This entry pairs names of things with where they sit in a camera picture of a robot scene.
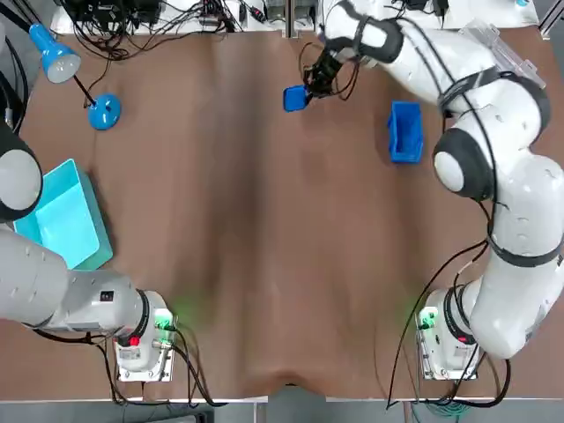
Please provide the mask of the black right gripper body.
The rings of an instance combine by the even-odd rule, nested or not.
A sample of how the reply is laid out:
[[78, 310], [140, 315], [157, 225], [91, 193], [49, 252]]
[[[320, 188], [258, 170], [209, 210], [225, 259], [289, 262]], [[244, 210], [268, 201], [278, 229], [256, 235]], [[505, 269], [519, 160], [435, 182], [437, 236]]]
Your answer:
[[324, 48], [313, 64], [313, 79], [334, 79], [341, 67], [342, 63]]

